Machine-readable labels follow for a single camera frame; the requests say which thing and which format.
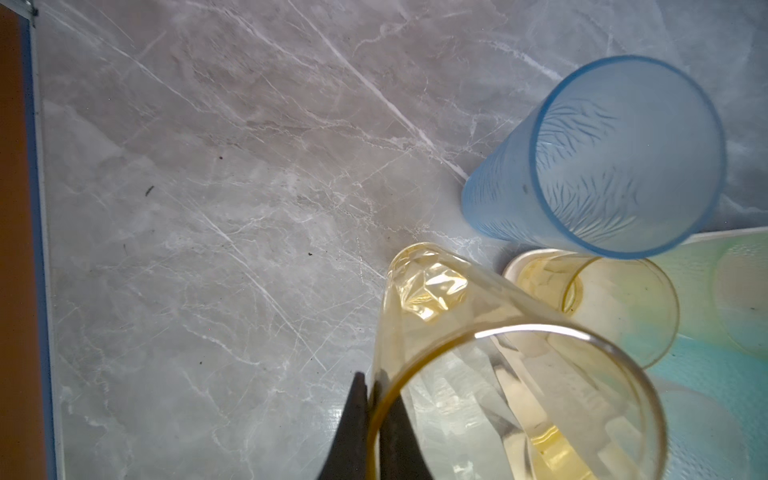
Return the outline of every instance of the etched leaf pattern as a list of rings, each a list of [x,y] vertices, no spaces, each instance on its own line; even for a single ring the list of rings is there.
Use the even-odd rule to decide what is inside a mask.
[[[601,174],[585,168],[589,174],[572,176],[547,175],[547,170],[578,156],[580,162],[589,161],[583,149],[610,136],[617,122],[618,118],[591,100],[570,99],[549,110],[536,144],[536,167],[547,203],[566,228],[593,245],[611,238],[637,219],[631,214],[632,207],[637,205],[631,165],[613,165]]]

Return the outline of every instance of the brown floor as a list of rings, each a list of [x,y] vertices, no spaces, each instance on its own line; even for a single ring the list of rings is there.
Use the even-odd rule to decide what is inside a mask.
[[[0,6],[0,478],[45,478],[21,29]]]

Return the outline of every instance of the marble slab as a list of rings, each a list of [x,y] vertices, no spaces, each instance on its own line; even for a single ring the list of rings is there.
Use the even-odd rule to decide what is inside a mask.
[[[67,478],[314,478],[386,267],[497,271],[467,174],[567,74],[669,61],[727,129],[708,230],[768,225],[759,0],[44,0],[55,406]]]

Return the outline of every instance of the frosted blue tumbler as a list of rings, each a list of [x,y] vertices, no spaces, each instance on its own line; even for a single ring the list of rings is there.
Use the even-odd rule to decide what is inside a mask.
[[[711,215],[726,173],[723,127],[682,71],[633,55],[564,79],[472,173],[462,210],[502,240],[635,259]]]

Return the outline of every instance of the blue glass rim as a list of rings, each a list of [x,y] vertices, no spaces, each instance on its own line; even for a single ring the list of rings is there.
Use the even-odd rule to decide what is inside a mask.
[[[712,198],[710,199],[710,202],[707,205],[707,208],[704,209],[704,212],[701,214],[701,216],[697,218],[690,225],[690,227],[688,227],[681,235],[673,238],[669,242],[666,242],[664,245],[651,248],[649,250],[643,250],[640,252],[616,252],[613,250],[606,250],[603,248],[596,247],[595,245],[592,245],[589,242],[586,242],[581,238],[579,238],[578,236],[576,236],[560,221],[560,219],[557,218],[557,216],[554,214],[554,212],[550,208],[549,203],[547,202],[547,199],[544,197],[544,191],[541,189],[541,185],[539,184],[538,171],[536,169],[536,144],[538,143],[538,132],[539,132],[539,129],[541,128],[541,123],[544,120],[544,117],[547,114],[547,112],[549,112],[549,108],[554,102],[555,98],[557,98],[558,95],[568,85],[571,84],[571,82],[573,82],[575,79],[579,78],[583,74],[588,73],[589,71],[593,71],[597,68],[604,67],[606,65],[612,65],[612,64],[621,63],[624,61],[638,61],[638,62],[645,62],[645,63],[654,64],[654,65],[659,65],[661,67],[666,68],[667,70],[672,71],[673,73],[679,75],[682,79],[687,81],[688,84],[699,94],[702,102],[712,114],[712,117],[715,120],[715,125],[717,126],[717,133],[720,138],[720,142],[719,142],[720,143],[720,181],[718,182],[717,186],[713,191]],[[717,202],[720,199],[720,194],[723,193],[723,189],[725,188],[725,179],[726,179],[726,170],[727,170],[727,155],[726,155],[726,149],[725,149],[725,130],[723,129],[723,123],[720,121],[720,116],[717,114],[717,110],[715,109],[714,104],[712,103],[709,95],[707,95],[704,89],[698,83],[696,83],[696,81],[692,79],[687,73],[685,73],[684,71],[681,71],[678,68],[673,67],[672,65],[669,65],[666,62],[657,60],[655,58],[644,57],[641,55],[619,55],[616,57],[601,58],[600,60],[596,60],[589,64],[584,65],[583,67],[579,68],[578,70],[568,75],[558,84],[557,87],[554,88],[554,90],[552,90],[552,92],[550,92],[549,96],[547,96],[546,100],[544,100],[544,103],[541,105],[541,109],[538,112],[538,116],[536,117],[536,122],[534,123],[533,131],[531,133],[530,142],[531,143],[528,146],[528,151],[529,151],[528,161],[530,163],[530,169],[531,169],[531,183],[533,185],[534,192],[536,193],[536,198],[539,204],[541,205],[541,209],[547,215],[547,218],[552,222],[552,224],[558,229],[558,231],[563,235],[565,235],[566,238],[576,243],[580,247],[585,248],[589,252],[595,253],[601,257],[616,258],[619,260],[634,260],[638,258],[652,257],[653,255],[658,255],[659,253],[663,253],[663,252],[666,252],[667,250],[674,248],[675,246],[685,241],[685,239],[690,237],[690,235],[692,235],[693,233],[697,233],[699,230],[701,230],[701,228],[704,226],[707,220],[709,220],[712,213],[714,212],[714,209],[717,206]]]

